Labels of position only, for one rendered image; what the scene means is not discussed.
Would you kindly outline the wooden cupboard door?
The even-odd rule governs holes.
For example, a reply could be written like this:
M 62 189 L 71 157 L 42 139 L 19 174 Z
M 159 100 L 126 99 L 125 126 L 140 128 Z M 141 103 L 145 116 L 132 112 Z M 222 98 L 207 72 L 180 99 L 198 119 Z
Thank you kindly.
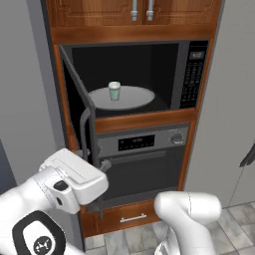
M 147 21 L 148 0 L 142 0 L 142 25 L 199 25 L 217 22 L 221 0 L 154 0 Z
M 139 23 L 131 20 L 131 0 L 46 0 L 50 25 L 55 28 L 130 26 Z

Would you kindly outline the wooden tall cabinet frame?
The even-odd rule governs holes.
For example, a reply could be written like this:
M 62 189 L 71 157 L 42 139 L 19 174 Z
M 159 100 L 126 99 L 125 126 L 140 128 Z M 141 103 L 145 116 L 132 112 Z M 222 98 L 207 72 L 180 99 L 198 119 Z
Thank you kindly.
M 64 130 L 64 141 L 68 149 L 80 150 L 75 130 L 71 123 L 70 107 L 68 104 L 67 84 L 64 77 L 64 64 L 61 58 L 60 47 L 63 45 L 77 44 L 104 44 L 104 43 L 133 43 L 154 41 L 207 41 L 207 57 L 198 92 L 197 103 L 194 108 L 175 111 L 150 112 L 137 115 L 124 115 L 111 118 L 98 118 L 96 116 L 96 138 L 101 133 L 130 130 L 135 128 L 151 128 L 167 125 L 189 124 L 185 150 L 181 169 L 178 177 L 178 185 L 175 191 L 183 188 L 187 173 L 187 164 L 190 159 L 191 146 L 194 139 L 195 128 L 198 121 L 198 113 L 201 106 L 201 98 L 204 93 L 205 81 L 211 60 L 213 41 L 216 34 L 217 22 L 214 24 L 199 25 L 142 25 L 142 0 L 138 11 L 139 23 L 130 26 L 99 26 L 99 27 L 61 27 L 50 25 L 46 0 L 41 0 L 43 17 L 46 23 L 47 39 L 49 41 L 51 60 L 54 65 L 54 75 L 58 103 L 61 111 L 61 121 Z M 93 210 L 92 204 L 86 205 L 89 211 L 98 211 L 103 217 L 102 206 L 98 204 L 97 210 Z

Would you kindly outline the steel built-in oven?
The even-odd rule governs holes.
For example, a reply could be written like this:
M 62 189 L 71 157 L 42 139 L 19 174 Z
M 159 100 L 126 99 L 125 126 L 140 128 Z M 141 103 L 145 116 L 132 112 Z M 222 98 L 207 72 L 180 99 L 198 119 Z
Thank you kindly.
M 184 123 L 101 133 L 98 135 L 99 159 L 101 156 L 132 149 L 160 149 L 181 145 L 185 149 L 188 128 L 189 124 Z M 173 144 L 170 139 L 179 132 L 183 135 L 184 144 Z

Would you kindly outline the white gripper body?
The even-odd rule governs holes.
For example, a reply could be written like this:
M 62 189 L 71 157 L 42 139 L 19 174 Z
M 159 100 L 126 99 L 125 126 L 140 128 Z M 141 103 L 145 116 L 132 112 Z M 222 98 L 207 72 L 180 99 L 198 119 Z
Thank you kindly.
M 41 171 L 48 168 L 58 172 L 61 179 L 72 188 L 81 205 L 93 202 L 109 188 L 109 181 L 104 172 L 67 148 L 58 150 L 40 166 Z

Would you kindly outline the dark oven door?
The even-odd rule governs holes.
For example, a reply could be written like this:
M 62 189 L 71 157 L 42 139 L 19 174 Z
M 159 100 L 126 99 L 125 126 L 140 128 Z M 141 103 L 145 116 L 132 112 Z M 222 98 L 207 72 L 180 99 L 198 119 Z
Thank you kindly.
M 120 164 L 112 164 L 107 170 L 108 190 L 93 204 L 97 210 L 154 198 L 159 192 L 175 190 L 184 154 L 184 145 L 160 149 L 132 149 L 115 155 L 101 156 L 100 161 L 109 158 L 129 156 L 165 150 L 166 156 Z

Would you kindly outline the dark grey microwave door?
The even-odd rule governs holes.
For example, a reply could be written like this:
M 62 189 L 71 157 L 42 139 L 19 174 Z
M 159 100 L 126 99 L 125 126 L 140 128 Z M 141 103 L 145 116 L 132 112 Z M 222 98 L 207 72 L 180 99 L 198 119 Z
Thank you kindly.
M 86 108 L 91 111 L 89 118 L 90 136 L 91 136 L 91 161 L 95 167 L 100 167 L 99 148 L 96 138 L 96 107 L 89 93 L 86 90 L 83 81 L 79 77 L 68 53 L 63 46 L 60 47 L 61 58 L 64 64 L 64 77 L 67 84 L 68 104 L 70 107 L 71 123 L 75 130 L 79 149 L 82 150 L 80 136 L 80 118 Z

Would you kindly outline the grey round oven knob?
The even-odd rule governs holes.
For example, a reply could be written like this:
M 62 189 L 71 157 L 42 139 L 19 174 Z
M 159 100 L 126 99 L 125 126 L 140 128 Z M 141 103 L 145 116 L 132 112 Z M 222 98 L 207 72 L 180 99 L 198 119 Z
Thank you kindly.
M 176 133 L 174 134 L 170 141 L 173 143 L 173 144 L 184 144 L 184 138 L 183 138 L 183 135 L 179 132 L 179 133 Z

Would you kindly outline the black microwave oven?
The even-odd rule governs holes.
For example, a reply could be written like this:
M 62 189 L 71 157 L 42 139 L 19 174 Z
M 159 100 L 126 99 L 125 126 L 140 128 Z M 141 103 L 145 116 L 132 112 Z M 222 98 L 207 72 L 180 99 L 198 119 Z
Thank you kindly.
M 207 41 L 154 41 L 63 45 L 88 93 L 109 82 L 154 92 L 146 106 L 123 111 L 96 108 L 98 118 L 194 108 L 207 57 Z

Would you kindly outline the wooden drawer front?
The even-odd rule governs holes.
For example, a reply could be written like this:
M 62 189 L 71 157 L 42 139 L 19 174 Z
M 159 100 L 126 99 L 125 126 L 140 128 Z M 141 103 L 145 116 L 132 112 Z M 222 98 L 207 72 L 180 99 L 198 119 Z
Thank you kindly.
M 146 214 L 147 218 L 120 223 L 122 217 L 135 217 L 142 213 Z M 87 206 L 83 206 L 80 216 L 85 237 L 127 229 L 159 220 L 153 209 L 152 199 L 105 208 L 103 217 L 100 217 L 98 211 L 89 211 Z

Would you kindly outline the green cup with white lid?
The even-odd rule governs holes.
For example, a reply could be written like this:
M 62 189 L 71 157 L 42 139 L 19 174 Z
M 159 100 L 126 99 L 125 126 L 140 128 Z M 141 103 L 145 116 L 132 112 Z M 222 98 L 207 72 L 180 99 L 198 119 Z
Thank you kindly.
M 109 82 L 110 98 L 112 101 L 117 101 L 120 98 L 121 83 Z

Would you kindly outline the grey round turntable plate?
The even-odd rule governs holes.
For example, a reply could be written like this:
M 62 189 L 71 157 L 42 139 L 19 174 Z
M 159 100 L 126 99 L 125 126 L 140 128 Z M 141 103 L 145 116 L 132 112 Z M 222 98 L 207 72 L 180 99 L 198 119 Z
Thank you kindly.
M 109 88 L 101 88 L 89 93 L 97 109 L 107 111 L 133 110 L 148 105 L 155 94 L 149 89 L 134 86 L 121 86 L 119 98 L 111 99 Z

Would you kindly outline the grey fridge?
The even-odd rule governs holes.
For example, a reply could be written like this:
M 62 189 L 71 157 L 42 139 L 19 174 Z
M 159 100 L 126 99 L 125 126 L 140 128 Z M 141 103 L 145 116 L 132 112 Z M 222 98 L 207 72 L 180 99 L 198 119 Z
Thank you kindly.
M 252 201 L 255 162 L 255 0 L 223 0 L 184 189 L 216 195 L 224 207 Z

